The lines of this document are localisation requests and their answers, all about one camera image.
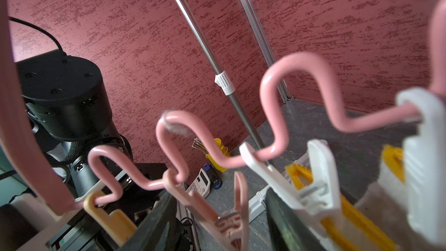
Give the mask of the white clothespin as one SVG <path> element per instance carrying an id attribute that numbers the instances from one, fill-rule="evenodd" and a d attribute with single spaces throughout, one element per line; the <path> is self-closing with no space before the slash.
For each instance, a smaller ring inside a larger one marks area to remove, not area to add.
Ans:
<path id="1" fill-rule="evenodd" d="M 303 189 L 297 189 L 274 167 L 266 166 L 260 162 L 254 155 L 254 149 L 248 143 L 243 143 L 239 151 L 247 166 L 268 183 L 269 187 L 303 220 L 322 244 L 323 227 L 317 223 L 308 210 L 305 210 L 301 199 L 309 197 L 317 189 L 323 190 L 318 194 L 320 197 L 327 198 L 329 192 L 335 192 L 335 182 L 339 182 L 338 172 L 334 155 L 327 141 L 312 139 L 307 143 L 307 156 L 310 161 L 313 182 Z"/>
<path id="2" fill-rule="evenodd" d="M 434 246 L 446 245 L 446 105 L 424 88 L 397 94 L 420 112 L 417 135 L 403 140 L 407 219 Z"/>

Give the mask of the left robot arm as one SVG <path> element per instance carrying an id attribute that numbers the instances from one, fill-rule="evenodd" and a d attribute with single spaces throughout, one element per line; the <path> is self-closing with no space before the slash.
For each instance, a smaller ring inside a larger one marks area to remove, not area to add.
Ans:
<path id="1" fill-rule="evenodd" d="M 1 148 L 32 194 L 1 206 L 3 251 L 48 251 L 50 239 L 104 189 L 88 152 L 100 145 L 128 164 L 99 67 L 61 48 L 15 62 L 2 28 Z"/>

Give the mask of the yellow cup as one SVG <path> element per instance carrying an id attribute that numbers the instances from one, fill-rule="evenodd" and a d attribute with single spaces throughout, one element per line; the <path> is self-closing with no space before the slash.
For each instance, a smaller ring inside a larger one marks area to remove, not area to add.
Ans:
<path id="1" fill-rule="evenodd" d="M 205 154 L 205 157 L 211 162 L 211 164 L 214 166 L 214 168 L 218 172 L 223 173 L 223 172 L 226 172 L 228 169 L 226 167 L 222 166 L 221 158 L 223 156 L 230 158 L 231 155 L 228 151 L 228 148 L 226 146 L 224 146 L 221 139 L 215 138 L 214 141 L 217 144 L 217 147 L 218 147 L 219 151 L 221 152 L 221 154 L 217 155 L 217 159 L 211 153 Z"/>

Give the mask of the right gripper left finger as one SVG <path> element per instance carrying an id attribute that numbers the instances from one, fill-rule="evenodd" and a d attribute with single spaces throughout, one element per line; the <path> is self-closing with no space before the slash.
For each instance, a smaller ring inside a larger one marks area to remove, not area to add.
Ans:
<path id="1" fill-rule="evenodd" d="M 136 232 L 120 251 L 173 251 L 175 250 L 175 219 L 177 200 L 164 192 L 159 203 L 138 226 Z"/>

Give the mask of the clothes rack with steel bars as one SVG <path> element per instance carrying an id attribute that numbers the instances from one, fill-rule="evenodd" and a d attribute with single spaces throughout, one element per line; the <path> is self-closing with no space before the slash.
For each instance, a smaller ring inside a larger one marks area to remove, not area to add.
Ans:
<path id="1" fill-rule="evenodd" d="M 251 0 L 240 0 L 240 1 L 243 5 L 243 8 L 251 24 L 251 27 L 254 31 L 254 34 L 259 42 L 262 53 L 265 55 L 268 65 L 271 66 L 275 59 L 272 55 L 271 47 L 269 46 L 269 42 L 266 39 L 263 27 L 260 24 L 260 21 L 252 5 L 252 2 Z M 190 29 L 193 31 L 196 39 L 198 40 L 200 46 L 202 47 L 204 53 L 206 54 L 208 60 L 210 61 L 210 64 L 212 65 L 214 71 L 216 72 L 216 79 L 215 79 L 216 84 L 222 88 L 224 94 L 230 99 L 231 103 L 236 109 L 240 119 L 245 125 L 249 135 L 253 139 L 256 146 L 260 149 L 266 147 L 259 133 L 257 132 L 257 130 L 255 130 L 254 126 L 252 125 L 252 122 L 247 116 L 244 108 L 242 108 L 239 98 L 237 97 L 235 92 L 235 86 L 233 85 L 229 75 L 225 72 L 225 70 L 222 69 L 210 43 L 208 42 L 206 36 L 204 35 L 204 32 L 202 31 L 200 25 L 198 24 L 193 12 L 191 11 L 187 3 L 187 0 L 175 0 L 175 2 L 180 8 L 184 18 L 187 20 L 189 24 Z"/>

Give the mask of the white calculator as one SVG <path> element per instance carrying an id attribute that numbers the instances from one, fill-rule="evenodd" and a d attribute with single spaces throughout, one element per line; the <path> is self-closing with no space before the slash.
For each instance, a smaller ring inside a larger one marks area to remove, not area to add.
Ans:
<path id="1" fill-rule="evenodd" d="M 206 199 L 210 193 L 210 189 L 211 181 L 204 169 L 201 168 L 199 174 L 194 179 L 193 183 L 187 188 L 186 192 L 198 192 L 204 199 Z"/>

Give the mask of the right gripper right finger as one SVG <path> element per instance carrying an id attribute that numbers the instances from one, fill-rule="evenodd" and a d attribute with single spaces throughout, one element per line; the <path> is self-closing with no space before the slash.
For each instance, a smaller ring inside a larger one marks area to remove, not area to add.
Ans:
<path id="1" fill-rule="evenodd" d="M 274 251 L 323 251 L 319 239 L 273 191 L 266 194 L 269 234 Z"/>

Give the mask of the blue object behind calculator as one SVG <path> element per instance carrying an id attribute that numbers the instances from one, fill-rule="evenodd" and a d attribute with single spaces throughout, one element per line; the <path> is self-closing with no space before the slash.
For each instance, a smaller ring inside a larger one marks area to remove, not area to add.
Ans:
<path id="1" fill-rule="evenodd" d="M 219 175 L 217 174 L 217 172 L 215 171 L 214 167 L 212 166 L 212 164 L 208 164 L 205 163 L 203 165 L 203 168 L 207 174 L 207 176 L 209 177 L 209 180 L 212 183 L 212 187 L 214 189 L 220 189 L 223 182 L 221 181 Z"/>

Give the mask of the yellow clothespin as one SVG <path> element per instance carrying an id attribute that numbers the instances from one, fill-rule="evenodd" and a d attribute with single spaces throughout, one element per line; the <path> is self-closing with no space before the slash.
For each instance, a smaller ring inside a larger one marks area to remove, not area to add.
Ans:
<path id="1" fill-rule="evenodd" d="M 107 213 L 94 205 L 94 200 L 105 194 L 102 191 L 90 193 L 83 202 L 84 210 L 105 230 L 119 246 L 123 246 L 136 232 L 137 226 L 120 209 Z"/>

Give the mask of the pencils in cup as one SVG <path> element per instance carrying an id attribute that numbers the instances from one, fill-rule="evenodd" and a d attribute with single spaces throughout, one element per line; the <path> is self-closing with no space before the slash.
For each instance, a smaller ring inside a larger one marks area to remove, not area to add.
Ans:
<path id="1" fill-rule="evenodd" d="M 192 148 L 197 149 L 201 152 L 203 152 L 204 154 L 209 154 L 208 150 L 206 149 L 206 147 L 204 146 L 204 144 L 201 142 L 200 139 L 195 138 L 193 143 L 192 143 Z"/>

